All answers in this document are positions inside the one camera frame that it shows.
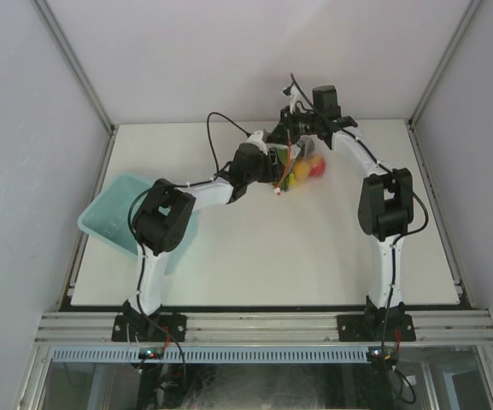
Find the black cable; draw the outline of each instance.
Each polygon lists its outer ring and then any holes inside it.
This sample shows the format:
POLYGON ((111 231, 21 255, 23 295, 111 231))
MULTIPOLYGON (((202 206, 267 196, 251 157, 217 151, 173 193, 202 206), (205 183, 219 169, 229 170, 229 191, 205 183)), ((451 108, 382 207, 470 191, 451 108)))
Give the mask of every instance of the black cable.
MULTIPOLYGON (((392 281, 390 283, 389 297, 387 299, 387 303, 386 303, 386 307, 385 307, 385 314, 384 314, 384 321, 383 321, 383 334, 381 336, 381 356, 383 357, 384 369, 387 370, 386 369, 386 358, 385 358, 386 354, 384 352, 384 340, 385 340, 385 334, 386 334, 386 327, 387 327, 387 323, 388 323, 388 319, 389 319, 390 303, 392 301, 392 296, 394 294, 394 286, 396 285, 396 244, 398 243, 398 241, 400 241, 404 237, 408 237, 410 235, 414 235, 415 233, 419 233, 419 232, 423 231, 428 226, 428 223, 430 220, 430 217, 428 214, 428 209, 426 208, 426 205, 421 201, 419 196, 417 196, 417 194, 414 192, 412 186, 405 184, 394 171, 391 171, 389 168, 387 168, 386 166, 381 164, 380 161, 377 159, 377 157, 373 154, 373 152, 363 143, 363 141, 359 140, 358 137, 354 133, 350 132, 349 130, 345 130, 341 126, 337 125, 336 123, 334 123, 330 119, 328 119, 323 113, 321 113, 314 106, 314 104, 309 100, 307 95, 303 92, 301 86, 297 83, 296 77, 294 76, 294 74, 291 73, 290 76, 291 76, 292 84, 297 88, 297 90, 299 91, 301 96, 305 99, 305 101, 313 109, 313 111, 328 125, 330 130, 334 131, 337 129, 337 130, 344 132, 345 134, 349 135, 350 137, 352 137, 362 147, 362 149, 371 158, 371 160, 377 165, 377 167, 381 168, 387 174, 391 175, 392 178, 394 178, 396 180, 396 182, 398 182, 400 184, 401 187, 404 187, 407 190, 411 191, 413 198, 421 206, 421 208, 423 209, 423 213, 425 215, 425 222, 423 223, 423 225, 420 228, 400 235, 392 243, 392 281)), ((409 381, 408 381, 408 384, 410 386, 410 389, 412 390, 412 393, 414 394, 413 386, 409 383, 409 381)), ((404 402, 407 402, 404 399, 402 399, 400 396, 398 396, 398 400, 402 400, 404 402)))
POLYGON ((303 105, 303 101, 296 101, 296 106, 300 105, 302 110, 305 111, 306 113, 312 112, 312 109, 306 109, 305 106, 303 105))
MULTIPOLYGON (((190 186, 202 185, 202 184, 206 184, 208 182, 211 182, 211 180, 209 180, 209 181, 203 181, 202 183, 191 184, 190 186)), ((178 186, 179 187, 187 187, 187 185, 175 185, 175 186, 177 186, 177 187, 178 186)), ((147 195, 152 189, 153 189, 153 187, 149 188, 148 190, 144 190, 142 193, 140 193, 138 196, 136 196, 136 198, 134 199, 134 201, 132 201, 131 206, 128 209, 128 215, 126 217, 126 222, 128 223, 128 229, 130 230, 130 233, 132 234, 132 236, 134 237, 134 239, 136 240, 136 242, 140 245, 140 248, 142 249, 142 266, 140 268, 140 277, 139 277, 139 280, 138 280, 138 285, 136 286, 136 291, 137 291, 137 294, 136 294, 136 303, 138 305, 138 309, 139 309, 140 313, 142 314, 142 316, 148 322, 150 322, 156 329, 158 329, 159 331, 162 331, 163 333, 165 333, 170 338, 170 340, 172 340, 176 344, 176 347, 178 348, 179 355, 180 355, 181 360, 182 360, 182 363, 183 363, 183 373, 182 373, 183 374, 183 388, 185 389, 186 388, 185 387, 186 386, 186 381, 187 381, 187 370, 186 370, 186 363, 185 363, 185 354, 184 354, 183 349, 181 348, 181 345, 175 339, 175 337, 173 337, 170 334, 170 332, 168 332, 166 329, 164 329, 163 327, 159 326, 157 323, 155 323, 153 320, 151 320, 149 318, 149 316, 145 313, 144 308, 142 307, 142 304, 140 302, 140 287, 142 285, 142 280, 144 278, 145 257, 146 257, 146 254, 145 254, 145 247, 144 247, 144 245, 142 243, 140 243, 140 241, 138 240, 138 237, 136 236, 136 232, 135 232, 135 230, 132 227, 132 212, 134 210, 134 207, 138 203, 138 201, 141 198, 143 198, 145 195, 147 195)))
POLYGON ((240 131, 242 131, 246 135, 246 137, 249 137, 252 134, 250 132, 247 132, 239 124, 231 120, 226 115, 223 115, 222 113, 218 113, 217 111, 212 111, 210 114, 208 114, 208 116, 206 117, 206 133, 208 134, 208 143, 210 144, 210 150, 212 151, 212 156, 214 157, 215 171, 216 173, 218 173, 220 171, 220 163, 218 162, 218 156, 215 154, 214 144, 212 142, 212 135, 210 134, 210 117, 212 115, 219 115, 219 117, 227 120, 228 122, 233 124, 236 128, 238 128, 240 131))
POLYGON ((394 373, 396 373, 396 375, 400 378, 400 384, 402 385, 402 388, 400 390, 400 393, 396 393, 396 391, 392 387, 392 383, 390 382, 390 375, 389 375, 388 372, 386 373, 386 375, 387 375, 387 378, 389 379, 389 384, 390 384, 390 387, 392 388, 392 392, 396 396, 396 399, 395 400, 402 401, 402 402, 404 402, 406 404, 415 404, 415 402, 417 401, 417 394, 415 393, 415 389, 414 389, 413 385, 411 384, 411 382, 398 369, 395 368, 394 369, 394 373), (402 394, 403 394, 403 383, 402 383, 402 380, 408 385, 409 391, 411 391, 411 400, 404 399, 403 396, 402 396, 402 394))
MULTIPOLYGON (((173 184, 172 186, 174 188, 190 188, 190 187, 193 187, 193 186, 199 186, 199 185, 205 185, 205 184, 210 184, 213 182, 213 180, 217 179, 218 176, 220 175, 220 173, 222 171, 224 171, 227 167, 229 167, 231 165, 231 161, 228 161, 225 166, 223 166, 223 168, 221 168, 220 170, 218 170, 218 172, 215 174, 214 178, 213 179, 207 179, 205 181, 201 181, 201 182, 196 182, 194 184, 173 184)), ((142 279, 144 278, 144 269, 145 269, 145 247, 144 245, 139 241, 138 237, 136 236, 136 231, 134 229, 134 227, 132 226, 132 213, 134 212, 134 208, 136 207, 136 204, 139 202, 140 199, 142 199, 144 196, 146 196, 151 190, 153 189, 153 187, 150 187, 148 188, 147 190, 144 190, 142 191, 138 196, 136 196, 136 198, 134 198, 134 200, 132 201, 129 209, 128 209, 128 215, 126 216, 126 223, 128 224, 128 230, 130 231, 130 233, 132 234, 132 237, 134 237, 134 239, 136 240, 136 242, 140 245, 140 248, 142 249, 142 253, 143 253, 143 257, 142 257, 142 266, 140 268, 140 277, 139 277, 139 280, 138 280, 138 285, 136 287, 136 291, 137 291, 137 296, 136 296, 136 303, 138 304, 138 309, 140 311, 140 313, 142 314, 142 316, 144 316, 144 318, 146 320, 148 320, 156 329, 158 329, 159 331, 162 331, 164 332, 168 337, 170 337, 170 339, 176 343, 176 347, 178 348, 179 350, 179 355, 181 357, 181 360, 182 360, 182 363, 183 363, 183 368, 184 368, 184 372, 183 372, 183 385, 184 385, 184 388, 185 388, 185 382, 186 382, 186 378, 187 378, 187 375, 186 375, 186 370, 185 370, 185 354, 184 354, 184 351, 183 349, 181 348, 180 344, 178 343, 178 341, 169 333, 167 332, 164 328, 160 327, 157 323, 155 323, 154 321, 152 321, 147 314, 145 314, 145 311, 140 303, 140 297, 139 297, 139 291, 140 291, 140 287, 141 287, 141 284, 142 284, 142 279)))

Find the red ball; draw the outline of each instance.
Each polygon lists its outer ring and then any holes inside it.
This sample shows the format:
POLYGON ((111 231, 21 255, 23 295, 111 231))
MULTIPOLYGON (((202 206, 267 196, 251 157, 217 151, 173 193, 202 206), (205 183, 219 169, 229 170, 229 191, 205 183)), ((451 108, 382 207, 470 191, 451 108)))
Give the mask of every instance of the red ball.
POLYGON ((311 166, 311 171, 308 173, 309 177, 321 177, 326 171, 326 160, 320 154, 311 155, 307 159, 308 164, 311 166))

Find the yellow ball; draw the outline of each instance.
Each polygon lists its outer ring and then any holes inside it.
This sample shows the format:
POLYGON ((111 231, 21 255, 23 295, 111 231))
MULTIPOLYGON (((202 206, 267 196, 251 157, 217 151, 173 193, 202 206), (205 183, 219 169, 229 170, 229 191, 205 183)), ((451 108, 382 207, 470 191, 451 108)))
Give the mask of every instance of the yellow ball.
POLYGON ((311 166, 305 160, 297 160, 294 163, 294 167, 292 168, 292 172, 295 175, 295 178, 298 181, 303 181, 307 179, 308 173, 311 171, 311 166))

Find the gray wall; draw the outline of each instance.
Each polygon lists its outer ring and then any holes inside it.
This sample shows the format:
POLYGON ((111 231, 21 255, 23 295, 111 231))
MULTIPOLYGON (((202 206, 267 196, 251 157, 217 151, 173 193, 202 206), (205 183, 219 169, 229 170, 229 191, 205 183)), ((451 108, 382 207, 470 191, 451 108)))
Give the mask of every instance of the gray wall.
POLYGON ((474 300, 493 317, 493 1, 479 11, 418 131, 474 300))
POLYGON ((0 2, 0 409, 65 278, 105 132, 32 5, 0 2))

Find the green object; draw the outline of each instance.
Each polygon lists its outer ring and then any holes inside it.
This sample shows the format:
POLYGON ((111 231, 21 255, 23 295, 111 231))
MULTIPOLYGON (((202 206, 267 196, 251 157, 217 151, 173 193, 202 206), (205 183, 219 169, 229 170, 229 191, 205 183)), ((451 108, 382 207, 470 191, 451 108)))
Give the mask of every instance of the green object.
POLYGON ((288 161, 288 149, 277 149, 277 157, 282 165, 288 161))
MULTIPOLYGON (((152 179, 146 179, 133 173, 119 174, 79 216, 77 222, 80 230, 135 260, 138 256, 137 244, 128 229, 126 220, 128 209, 132 201, 153 186, 154 182, 152 179)), ((132 212, 132 217, 141 203, 142 200, 139 200, 132 212)), ((197 213, 193 213, 181 244, 174 250, 168 262, 167 272, 173 270, 173 264, 175 265, 196 234, 197 213)))

